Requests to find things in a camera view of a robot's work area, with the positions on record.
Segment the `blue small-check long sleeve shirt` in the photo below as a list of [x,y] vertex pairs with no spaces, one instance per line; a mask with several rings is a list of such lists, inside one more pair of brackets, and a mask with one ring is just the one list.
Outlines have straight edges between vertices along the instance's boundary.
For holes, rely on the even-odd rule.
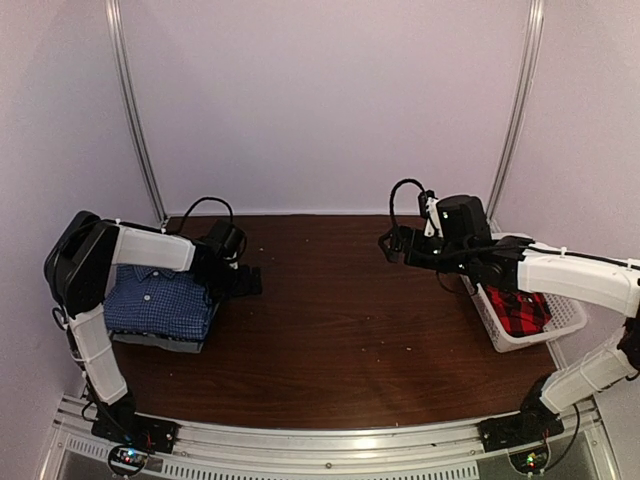
[[113,332],[200,342],[215,310],[206,288],[187,272],[120,265],[104,302],[104,319]]

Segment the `black grey printed shirt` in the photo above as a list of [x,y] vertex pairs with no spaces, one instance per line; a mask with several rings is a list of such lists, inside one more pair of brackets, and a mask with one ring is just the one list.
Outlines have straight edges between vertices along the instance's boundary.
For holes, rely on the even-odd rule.
[[156,347],[174,353],[198,354],[202,351],[203,341],[180,340],[152,334],[114,333],[114,342],[129,345]]

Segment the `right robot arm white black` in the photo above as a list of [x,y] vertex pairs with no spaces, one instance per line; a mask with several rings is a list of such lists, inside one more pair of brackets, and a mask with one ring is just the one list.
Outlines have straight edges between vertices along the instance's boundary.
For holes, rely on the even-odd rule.
[[519,440],[535,440],[572,405],[620,381],[638,379],[638,261],[552,247],[526,235],[444,240],[407,226],[390,228],[377,243],[392,263],[459,274],[482,288],[542,294],[577,307],[589,323],[593,307],[618,318],[608,338],[530,389],[512,423]]

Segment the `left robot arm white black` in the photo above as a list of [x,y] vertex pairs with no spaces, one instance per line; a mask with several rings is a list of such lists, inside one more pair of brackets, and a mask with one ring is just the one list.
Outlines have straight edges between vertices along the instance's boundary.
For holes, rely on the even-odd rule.
[[53,315],[98,420],[121,443],[137,442],[144,424],[117,363],[113,334],[204,338],[221,303],[262,292],[260,269],[240,261],[246,243],[231,221],[218,220],[192,239],[81,210],[48,254],[43,273],[57,304]]

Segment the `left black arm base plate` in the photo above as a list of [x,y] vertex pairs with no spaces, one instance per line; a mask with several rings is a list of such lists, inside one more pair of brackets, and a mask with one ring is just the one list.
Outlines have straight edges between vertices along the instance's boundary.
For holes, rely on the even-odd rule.
[[91,433],[114,443],[134,446],[138,450],[171,454],[178,429],[179,425],[176,422],[136,414],[133,426],[127,434],[123,434],[110,421],[102,418],[93,423]]

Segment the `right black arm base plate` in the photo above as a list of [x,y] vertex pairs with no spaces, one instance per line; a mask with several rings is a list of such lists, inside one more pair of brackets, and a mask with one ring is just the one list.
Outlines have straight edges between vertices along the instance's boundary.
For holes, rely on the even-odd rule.
[[542,418],[520,412],[483,420],[478,424],[478,432],[484,451],[494,452],[560,435],[564,432],[564,425],[558,417]]

